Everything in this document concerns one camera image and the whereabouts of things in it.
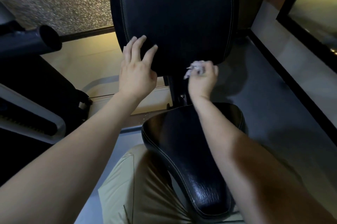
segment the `leather upholstery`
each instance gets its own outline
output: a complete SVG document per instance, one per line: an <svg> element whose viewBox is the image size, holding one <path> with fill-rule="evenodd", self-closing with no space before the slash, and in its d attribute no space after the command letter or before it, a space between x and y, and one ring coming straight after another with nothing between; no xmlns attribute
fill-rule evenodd
<svg viewBox="0 0 337 224"><path fill-rule="evenodd" d="M146 35L141 50L159 49L152 69L158 76L176 75L195 60L221 63L230 51L237 27L234 0L111 0L121 49L133 37Z"/></svg>
<svg viewBox="0 0 337 224"><path fill-rule="evenodd" d="M215 106L239 129L244 128L240 109L228 103ZM191 206L190 213L203 221L220 221L233 210L234 200L221 176L192 105L169 110L142 126L147 149L154 151L175 178Z"/></svg>

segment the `leg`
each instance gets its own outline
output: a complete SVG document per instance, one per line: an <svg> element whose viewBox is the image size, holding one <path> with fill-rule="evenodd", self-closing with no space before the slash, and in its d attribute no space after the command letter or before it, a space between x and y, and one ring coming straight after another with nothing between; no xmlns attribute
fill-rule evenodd
<svg viewBox="0 0 337 224"><path fill-rule="evenodd" d="M98 190L104 224L192 223L167 177L144 145L130 149Z"/></svg>

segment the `forearm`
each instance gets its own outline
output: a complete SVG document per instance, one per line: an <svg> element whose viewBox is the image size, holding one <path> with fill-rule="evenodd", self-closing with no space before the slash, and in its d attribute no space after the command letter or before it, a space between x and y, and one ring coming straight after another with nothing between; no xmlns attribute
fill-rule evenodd
<svg viewBox="0 0 337 224"><path fill-rule="evenodd" d="M206 99L194 101L217 166L249 224L314 223L332 216L267 150Z"/></svg>
<svg viewBox="0 0 337 224"><path fill-rule="evenodd" d="M73 223L138 102L117 93L0 188L0 223Z"/></svg>

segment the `seat cushion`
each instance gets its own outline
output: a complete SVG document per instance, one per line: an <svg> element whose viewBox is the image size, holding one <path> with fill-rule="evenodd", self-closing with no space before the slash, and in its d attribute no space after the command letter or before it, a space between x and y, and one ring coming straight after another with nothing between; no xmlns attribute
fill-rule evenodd
<svg viewBox="0 0 337 224"><path fill-rule="evenodd" d="M237 106L215 106L243 129L244 118ZM212 157L193 105L150 118L142 126L142 137L147 149L158 154L179 184L192 217L220 221L231 214L234 200Z"/></svg>
<svg viewBox="0 0 337 224"><path fill-rule="evenodd" d="M230 51L238 8L234 0L111 0L121 49L133 37L148 39L141 57L153 45L152 69L158 76L177 75L193 61L221 63Z"/></svg>

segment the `hand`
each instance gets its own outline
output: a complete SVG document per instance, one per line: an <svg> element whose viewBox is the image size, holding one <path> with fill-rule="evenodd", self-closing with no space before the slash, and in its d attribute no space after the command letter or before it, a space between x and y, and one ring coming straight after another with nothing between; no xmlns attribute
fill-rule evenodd
<svg viewBox="0 0 337 224"><path fill-rule="evenodd" d="M141 60L141 46L146 36L133 37L124 47L124 60L119 74L119 92L141 102L151 93L157 84L157 73L151 70L151 64L158 46L154 45Z"/></svg>
<svg viewBox="0 0 337 224"><path fill-rule="evenodd" d="M188 92L194 104L200 98L210 99L219 73L218 67L213 65L211 61L205 62L203 67L204 74L198 75L197 71L193 70L188 81Z"/></svg>

